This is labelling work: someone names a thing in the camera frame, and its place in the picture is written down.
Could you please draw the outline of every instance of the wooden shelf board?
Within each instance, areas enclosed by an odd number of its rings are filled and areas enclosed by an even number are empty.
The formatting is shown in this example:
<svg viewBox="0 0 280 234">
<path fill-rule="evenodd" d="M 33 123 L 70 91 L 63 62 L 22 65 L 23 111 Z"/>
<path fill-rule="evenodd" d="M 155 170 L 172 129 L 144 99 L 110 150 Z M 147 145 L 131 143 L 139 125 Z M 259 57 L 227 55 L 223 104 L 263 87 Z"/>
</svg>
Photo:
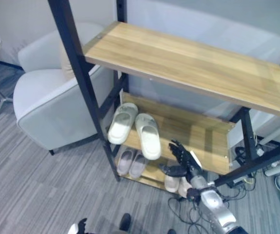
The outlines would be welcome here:
<svg viewBox="0 0 280 234">
<path fill-rule="evenodd" d="M 83 48 L 86 60 L 280 116 L 280 66 L 114 22 Z"/>
<path fill-rule="evenodd" d="M 124 175 L 122 177 L 127 178 L 127 179 L 131 179 L 131 180 L 134 180 L 134 181 L 137 181 L 137 182 L 140 182 L 142 184 L 150 185 L 150 186 L 155 187 L 157 189 L 162 189 L 162 190 L 166 191 L 164 184 L 161 183 L 161 182 L 158 182 L 156 180 L 147 179 L 147 178 L 142 177 L 142 176 L 140 178 L 138 178 L 138 179 L 133 179 L 129 175 Z"/>
<path fill-rule="evenodd" d="M 174 138 L 180 141 L 186 149 L 195 152 L 205 170 L 222 175 L 229 172 L 226 134 L 234 124 L 191 112 L 185 112 L 184 116 L 182 116 L 182 110 L 178 108 L 126 93 L 123 94 L 123 102 L 133 102 L 138 106 L 139 112 L 149 113 L 155 118 L 158 124 L 162 157 L 175 160 L 175 157 L 168 149 L 170 140 Z M 160 110 L 164 111 L 163 116 L 159 115 Z M 208 120 L 207 126 L 205 121 L 197 121 L 201 118 Z M 141 149 L 140 139 L 134 126 L 124 145 Z"/>
</svg>

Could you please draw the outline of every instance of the slipper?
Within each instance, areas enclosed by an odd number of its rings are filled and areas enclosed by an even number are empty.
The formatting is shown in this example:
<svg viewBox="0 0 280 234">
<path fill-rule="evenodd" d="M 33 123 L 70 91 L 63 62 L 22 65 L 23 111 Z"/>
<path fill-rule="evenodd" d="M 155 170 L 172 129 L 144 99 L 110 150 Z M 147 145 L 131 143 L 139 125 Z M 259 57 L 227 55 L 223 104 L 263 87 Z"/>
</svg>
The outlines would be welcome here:
<svg viewBox="0 0 280 234">
<path fill-rule="evenodd" d="M 177 161 L 169 160 L 167 162 L 168 167 L 177 166 L 179 163 Z M 180 177 L 165 176 L 165 189 L 170 193 L 175 193 L 180 186 Z"/>
<path fill-rule="evenodd" d="M 180 186 L 179 177 L 165 176 L 165 189 L 170 193 L 175 193 Z"/>
<path fill-rule="evenodd" d="M 129 172 L 129 169 L 132 165 L 132 161 L 134 159 L 135 149 L 126 148 L 126 150 L 122 151 L 119 156 L 119 161 L 117 165 L 117 172 L 120 175 L 126 175 Z"/>
<path fill-rule="evenodd" d="M 120 145 L 126 141 L 138 112 L 136 105 L 129 102 L 120 105 L 116 109 L 108 133 L 110 143 Z"/>
<path fill-rule="evenodd" d="M 157 123 L 148 114 L 138 114 L 135 118 L 135 127 L 141 140 L 143 156 L 148 160 L 156 160 L 161 155 L 161 146 Z"/>
<path fill-rule="evenodd" d="M 179 189 L 178 189 L 179 195 L 186 198 L 187 197 L 187 190 L 191 189 L 191 188 L 192 188 L 192 186 L 191 186 L 190 183 L 188 183 L 187 179 L 185 177 L 182 177 L 181 181 L 180 181 L 180 186 L 179 186 Z"/>
<path fill-rule="evenodd" d="M 77 234 L 78 233 L 78 224 L 74 223 L 69 229 L 67 234 Z"/>
<path fill-rule="evenodd" d="M 142 155 L 142 152 L 138 151 L 130 167 L 129 175 L 133 179 L 140 177 L 143 171 L 145 170 L 145 167 L 148 162 L 149 161 Z"/>
</svg>

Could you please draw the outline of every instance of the gray carpet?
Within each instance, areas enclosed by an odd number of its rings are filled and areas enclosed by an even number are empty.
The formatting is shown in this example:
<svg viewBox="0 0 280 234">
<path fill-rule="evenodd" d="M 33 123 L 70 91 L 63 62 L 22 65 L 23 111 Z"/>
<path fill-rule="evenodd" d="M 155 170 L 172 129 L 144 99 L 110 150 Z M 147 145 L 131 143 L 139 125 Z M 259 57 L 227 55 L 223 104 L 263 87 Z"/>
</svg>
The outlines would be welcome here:
<svg viewBox="0 0 280 234">
<path fill-rule="evenodd" d="M 0 65 L 0 89 L 10 95 L 23 72 Z M 236 190 L 219 188 L 224 195 Z M 100 141 L 80 141 L 51 156 L 17 127 L 11 104 L 0 115 L 0 234 L 66 234 L 86 217 L 87 232 L 108 234 L 125 212 L 131 233 L 187 233 L 168 208 L 171 194 L 127 179 L 117 183 Z M 182 203 L 182 214 L 192 207 Z M 257 173 L 257 186 L 230 210 L 250 234 L 280 233 L 280 192 L 272 177 Z M 206 222 L 201 222 L 213 233 Z"/>
</svg>

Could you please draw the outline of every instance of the wire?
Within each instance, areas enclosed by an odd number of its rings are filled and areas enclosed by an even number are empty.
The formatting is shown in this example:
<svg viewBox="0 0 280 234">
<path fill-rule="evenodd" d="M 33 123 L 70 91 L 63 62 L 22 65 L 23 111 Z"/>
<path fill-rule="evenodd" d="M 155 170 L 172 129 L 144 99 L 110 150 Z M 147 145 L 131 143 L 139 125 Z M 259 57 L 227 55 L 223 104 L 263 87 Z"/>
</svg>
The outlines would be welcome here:
<svg viewBox="0 0 280 234">
<path fill-rule="evenodd" d="M 254 184 L 254 181 L 252 181 L 252 182 L 250 182 L 250 181 L 248 181 L 246 178 L 245 179 L 243 179 L 244 181 L 245 181 L 245 183 L 247 183 L 247 184 Z"/>
<path fill-rule="evenodd" d="M 172 200 L 178 202 L 178 204 L 179 204 L 179 212 L 178 213 L 176 213 L 175 210 L 171 206 L 171 201 Z M 194 201 L 192 203 L 193 203 L 193 207 L 188 212 L 188 216 L 189 216 L 189 220 L 190 221 L 186 221 L 186 220 L 184 220 L 181 217 L 181 202 L 180 202 L 180 200 L 178 200 L 175 197 L 171 197 L 171 198 L 168 199 L 168 206 L 169 206 L 170 210 L 174 213 L 174 215 L 177 216 L 180 219 L 181 222 L 186 223 L 186 224 L 189 225 L 188 230 L 187 230 L 187 234 L 192 234 L 192 233 L 190 233 L 190 230 L 193 227 L 195 227 L 195 229 L 197 230 L 198 234 L 204 234 L 204 233 L 205 234 L 209 234 L 208 230 L 203 225 L 198 223 L 200 219 L 203 219 L 206 222 L 209 222 L 209 221 L 203 218 L 202 213 L 199 210 L 199 207 L 195 206 Z M 191 217 L 192 216 L 191 215 L 192 211 L 197 211 L 198 215 L 199 215 L 198 218 L 195 221 Z"/>
</svg>

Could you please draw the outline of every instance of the white wall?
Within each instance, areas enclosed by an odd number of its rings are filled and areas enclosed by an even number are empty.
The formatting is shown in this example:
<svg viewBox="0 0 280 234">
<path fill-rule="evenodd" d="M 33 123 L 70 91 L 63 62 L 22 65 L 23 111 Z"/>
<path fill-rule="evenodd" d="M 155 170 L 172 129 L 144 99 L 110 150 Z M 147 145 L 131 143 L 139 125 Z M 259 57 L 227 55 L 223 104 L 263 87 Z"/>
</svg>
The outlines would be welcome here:
<svg viewBox="0 0 280 234">
<path fill-rule="evenodd" d="M 114 20 L 114 0 L 70 0 L 76 21 L 104 26 Z M 0 0 L 0 60 L 19 64 L 18 51 L 56 29 L 47 0 Z"/>
</svg>

